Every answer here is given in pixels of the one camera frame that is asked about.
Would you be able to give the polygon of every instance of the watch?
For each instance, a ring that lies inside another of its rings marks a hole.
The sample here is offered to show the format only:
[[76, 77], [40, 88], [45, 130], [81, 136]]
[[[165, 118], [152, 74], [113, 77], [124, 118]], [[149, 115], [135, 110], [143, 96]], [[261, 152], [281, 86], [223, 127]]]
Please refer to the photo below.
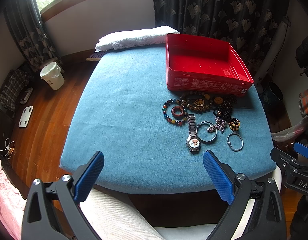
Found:
[[196, 134], [195, 115], [187, 114], [187, 121], [189, 123], [189, 137], [187, 138], [186, 145], [190, 152], [198, 152], [201, 147], [201, 140]]

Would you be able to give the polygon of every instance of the watch strap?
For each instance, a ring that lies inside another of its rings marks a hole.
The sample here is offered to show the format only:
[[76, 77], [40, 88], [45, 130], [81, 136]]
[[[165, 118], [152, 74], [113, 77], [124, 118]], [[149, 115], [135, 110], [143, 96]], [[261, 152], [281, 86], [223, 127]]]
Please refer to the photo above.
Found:
[[188, 114], [187, 115], [187, 121], [189, 123], [189, 134], [191, 136], [196, 136], [195, 115], [194, 114]]

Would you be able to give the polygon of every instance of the blue tablecloth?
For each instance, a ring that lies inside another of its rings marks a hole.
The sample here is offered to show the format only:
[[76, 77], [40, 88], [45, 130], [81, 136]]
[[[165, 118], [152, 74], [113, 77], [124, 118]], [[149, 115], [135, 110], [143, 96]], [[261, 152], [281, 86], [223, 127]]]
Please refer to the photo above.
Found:
[[[241, 121], [244, 148], [230, 150], [231, 133], [217, 135], [192, 155], [186, 146], [188, 125], [176, 127], [162, 114], [164, 102], [178, 95], [166, 88], [164, 45], [118, 50], [103, 56], [81, 96], [69, 128], [60, 167], [74, 172], [97, 151], [105, 165], [97, 184], [132, 194], [169, 194], [213, 189], [203, 166], [211, 149], [219, 160], [238, 173], [255, 179], [273, 171], [273, 147], [266, 117], [252, 86], [234, 105]], [[215, 122], [212, 111], [196, 114], [197, 123]], [[207, 136], [206, 129], [200, 135]], [[239, 148], [238, 137], [231, 137]]]

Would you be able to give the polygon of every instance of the red box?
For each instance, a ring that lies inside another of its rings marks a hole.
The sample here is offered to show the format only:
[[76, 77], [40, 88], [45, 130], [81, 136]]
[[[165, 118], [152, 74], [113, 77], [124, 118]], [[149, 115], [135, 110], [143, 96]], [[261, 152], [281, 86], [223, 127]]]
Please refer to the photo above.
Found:
[[202, 90], [243, 96], [253, 78], [228, 42], [169, 33], [166, 84], [172, 91]]

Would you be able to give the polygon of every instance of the silver bolt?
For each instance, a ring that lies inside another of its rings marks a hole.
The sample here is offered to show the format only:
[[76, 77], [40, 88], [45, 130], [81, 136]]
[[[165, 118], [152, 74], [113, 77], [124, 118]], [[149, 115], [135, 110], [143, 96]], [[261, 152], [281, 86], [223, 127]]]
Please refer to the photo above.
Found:
[[66, 174], [66, 175], [64, 175], [64, 176], [62, 177], [62, 180], [63, 180], [63, 181], [69, 181], [70, 179], [71, 179], [71, 176], [68, 175], [68, 174]]
[[271, 178], [271, 177], [269, 177], [269, 178], [267, 179], [267, 181], [268, 181], [270, 184], [275, 183], [275, 179], [273, 179], [273, 178]]
[[243, 173], [238, 173], [238, 174], [237, 174], [237, 178], [238, 178], [239, 180], [244, 180], [244, 179], [246, 178], [246, 176], [245, 176]]
[[40, 179], [34, 179], [34, 180], [33, 180], [33, 184], [34, 184], [34, 185], [38, 185], [38, 184], [40, 184], [40, 182], [41, 182]]

